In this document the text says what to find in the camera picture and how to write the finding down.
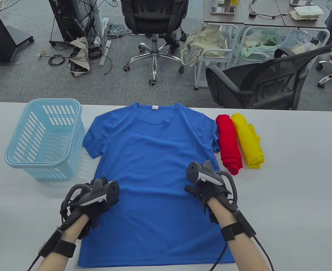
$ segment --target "t-shirt sleeve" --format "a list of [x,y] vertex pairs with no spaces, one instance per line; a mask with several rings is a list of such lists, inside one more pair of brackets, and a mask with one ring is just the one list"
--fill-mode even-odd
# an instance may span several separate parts
[[83,146],[90,157],[96,158],[103,154],[104,147],[109,141],[112,125],[112,112],[107,112],[94,119],[83,139]]
[[212,146],[214,152],[220,151],[219,130],[214,120],[207,116],[200,118],[198,122],[198,135],[203,144]]

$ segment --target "chair backrest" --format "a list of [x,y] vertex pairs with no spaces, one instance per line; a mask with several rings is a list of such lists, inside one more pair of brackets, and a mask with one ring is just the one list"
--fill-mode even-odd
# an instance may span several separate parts
[[240,90],[252,94],[236,94],[235,97],[244,108],[296,109],[294,99],[296,95],[300,96],[301,86],[309,73],[308,63],[331,48],[332,44],[329,44],[300,54],[277,49],[273,59],[255,66],[242,82]]
[[121,0],[125,23],[134,34],[171,34],[185,18],[189,0]]

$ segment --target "light blue plastic basket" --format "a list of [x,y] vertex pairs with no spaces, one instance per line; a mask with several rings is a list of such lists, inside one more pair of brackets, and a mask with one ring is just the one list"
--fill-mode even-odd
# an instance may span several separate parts
[[74,176],[85,134],[74,99],[35,99],[24,108],[4,158],[37,180]]

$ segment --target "hand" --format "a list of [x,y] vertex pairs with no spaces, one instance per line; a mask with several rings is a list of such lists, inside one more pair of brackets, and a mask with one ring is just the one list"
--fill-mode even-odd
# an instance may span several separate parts
[[[102,177],[102,185],[104,186],[105,184],[108,183],[107,178]],[[92,180],[90,183],[85,183],[86,186],[89,186],[89,189],[81,189],[81,192],[79,195],[77,195],[73,200],[70,201],[68,204],[70,215],[68,216],[68,210],[65,209],[66,214],[62,213],[61,211],[61,216],[62,219],[64,218],[64,222],[61,225],[61,229],[65,230],[71,225],[74,224],[75,221],[77,221],[83,214],[85,214],[88,218],[89,221],[83,228],[81,234],[79,235],[78,239],[82,239],[83,237],[87,236],[90,227],[92,226],[93,229],[97,228],[98,226],[98,218],[105,212],[107,212],[114,204],[118,202],[118,193],[119,193],[119,187],[118,184],[112,185],[111,188],[108,189],[113,189],[115,190],[115,195],[116,197],[113,198],[113,201],[111,203],[107,203],[105,200],[102,200],[101,202],[95,202],[86,206],[81,206],[79,204],[79,200],[87,193],[89,193],[90,188],[93,186],[95,180]]]
[[185,186],[185,191],[199,199],[204,207],[207,206],[207,202],[211,198],[219,194],[224,194],[226,197],[231,195],[231,192],[226,189],[225,184],[216,185],[211,182],[204,182],[201,180],[197,181],[195,185]]

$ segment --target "wrist strap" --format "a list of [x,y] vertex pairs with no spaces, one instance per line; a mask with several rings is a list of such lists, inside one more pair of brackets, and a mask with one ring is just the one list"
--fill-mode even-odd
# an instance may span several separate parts
[[75,247],[75,244],[59,239],[52,252],[71,258],[73,257]]
[[235,240],[235,235],[239,235],[243,232],[245,232],[245,230],[239,222],[230,224],[221,229],[222,236],[224,237],[224,240],[226,242],[230,240]]

